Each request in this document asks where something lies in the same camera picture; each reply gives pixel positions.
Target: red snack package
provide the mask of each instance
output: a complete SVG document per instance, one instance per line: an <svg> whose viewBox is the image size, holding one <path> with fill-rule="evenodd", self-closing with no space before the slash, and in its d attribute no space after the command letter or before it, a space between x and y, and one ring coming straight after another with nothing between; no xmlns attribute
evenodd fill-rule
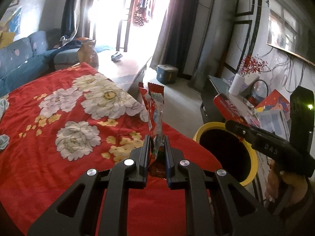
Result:
<svg viewBox="0 0 315 236"><path fill-rule="evenodd" d="M153 139L154 148L152 154L155 161L150 165L149 172L152 176L165 177L165 152L163 145L163 106L164 106L164 87L148 83L148 90L139 82L139 90L144 101L144 105L149 114L149 134Z"/></svg>
<svg viewBox="0 0 315 236"><path fill-rule="evenodd" d="M224 95L219 94L213 99L213 103L218 108L218 110L223 115L226 121L234 120L238 123L244 124L245 126L249 127L249 124L245 120L243 116L241 116L240 112L238 111L237 107Z"/></svg>

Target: hand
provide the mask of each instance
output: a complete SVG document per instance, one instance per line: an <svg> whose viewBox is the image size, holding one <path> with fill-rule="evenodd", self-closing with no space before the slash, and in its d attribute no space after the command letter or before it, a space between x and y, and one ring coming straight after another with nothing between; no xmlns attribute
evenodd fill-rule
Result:
<svg viewBox="0 0 315 236"><path fill-rule="evenodd" d="M268 174L265 197L274 202L274 200L278 198L280 179L279 176L275 173L274 160L271 160L271 162L269 163L269 167L270 172ZM286 184L293 186L293 193L287 206L296 204L301 201L308 191L308 184L305 177L285 171L280 172L280 177Z"/></svg>

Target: yellow pillow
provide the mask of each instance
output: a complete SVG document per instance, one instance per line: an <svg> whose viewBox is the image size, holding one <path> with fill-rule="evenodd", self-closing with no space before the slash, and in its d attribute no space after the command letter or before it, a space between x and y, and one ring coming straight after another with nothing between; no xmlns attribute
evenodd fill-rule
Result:
<svg viewBox="0 0 315 236"><path fill-rule="evenodd" d="M3 32L0 38L0 49L8 46L9 44L13 43L13 39L15 37L15 33L8 33Z"/></svg>

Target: dark curtain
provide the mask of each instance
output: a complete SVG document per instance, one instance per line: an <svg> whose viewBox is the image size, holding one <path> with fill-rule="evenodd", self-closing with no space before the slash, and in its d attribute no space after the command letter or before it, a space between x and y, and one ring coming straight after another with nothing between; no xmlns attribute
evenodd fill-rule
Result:
<svg viewBox="0 0 315 236"><path fill-rule="evenodd" d="M74 2L75 0L66 0L65 8L63 10L61 21L61 36L64 36L65 39L70 38L71 34L75 31Z"/></svg>
<svg viewBox="0 0 315 236"><path fill-rule="evenodd" d="M174 15L163 64L175 66L183 74L193 36L199 0L171 0Z"/></svg>

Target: wall picture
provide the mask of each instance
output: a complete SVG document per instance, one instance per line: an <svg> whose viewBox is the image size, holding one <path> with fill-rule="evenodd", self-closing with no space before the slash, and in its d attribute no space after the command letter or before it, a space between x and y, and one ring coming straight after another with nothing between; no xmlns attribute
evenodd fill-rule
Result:
<svg viewBox="0 0 315 236"><path fill-rule="evenodd" d="M17 6L19 4L20 0L13 0L9 6L10 7L13 7L13 6Z"/></svg>

